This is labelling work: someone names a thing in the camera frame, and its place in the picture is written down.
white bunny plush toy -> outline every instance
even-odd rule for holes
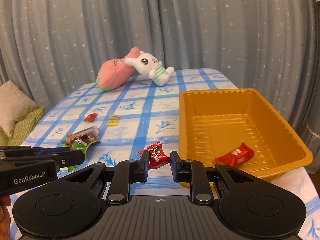
[[[144,53],[142,50],[139,57],[128,57],[124,62],[129,66],[133,66],[141,75],[148,75],[160,87],[164,86],[174,73],[173,67],[165,69],[161,61],[158,61],[156,57],[149,53]]]

yellow candy wrapper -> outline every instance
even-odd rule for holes
[[[109,121],[107,122],[107,125],[112,125],[112,126],[116,126],[118,125],[118,115],[113,114],[113,115],[109,115]]]

yellow plastic tray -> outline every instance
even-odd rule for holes
[[[255,89],[184,91],[180,95],[179,155],[214,167],[214,159],[245,142],[254,157],[237,168],[262,179],[308,165],[312,154]]]

blue and white checkered tablecloth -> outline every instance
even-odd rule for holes
[[[236,86],[219,71],[209,68],[176,71],[164,87],[141,75],[109,92],[101,92],[95,83],[86,84],[57,104],[23,145],[59,147],[66,133],[97,125],[101,143],[89,148],[85,162],[76,170],[95,162],[116,166],[122,160],[138,159],[138,151],[156,141],[163,143],[164,152],[169,155],[172,150],[179,150],[179,92],[228,88]],[[83,118],[93,112],[98,113],[95,121],[84,122]],[[111,114],[120,116],[118,126],[106,125]],[[308,213],[300,237],[320,239],[320,200],[305,169],[288,172],[272,183],[295,193],[306,204]],[[189,190],[173,182],[170,165],[166,165],[151,170],[146,183],[133,184],[131,193],[185,195]],[[12,195],[12,202],[21,194]],[[11,223],[11,239],[18,239],[21,234],[13,220]]]

chevron pattern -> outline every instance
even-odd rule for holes
[[[23,120],[17,122],[14,130],[13,136],[9,138],[8,146],[19,146],[28,137],[28,135],[36,127],[37,123],[44,116],[44,107],[40,107],[31,111],[25,116]]]

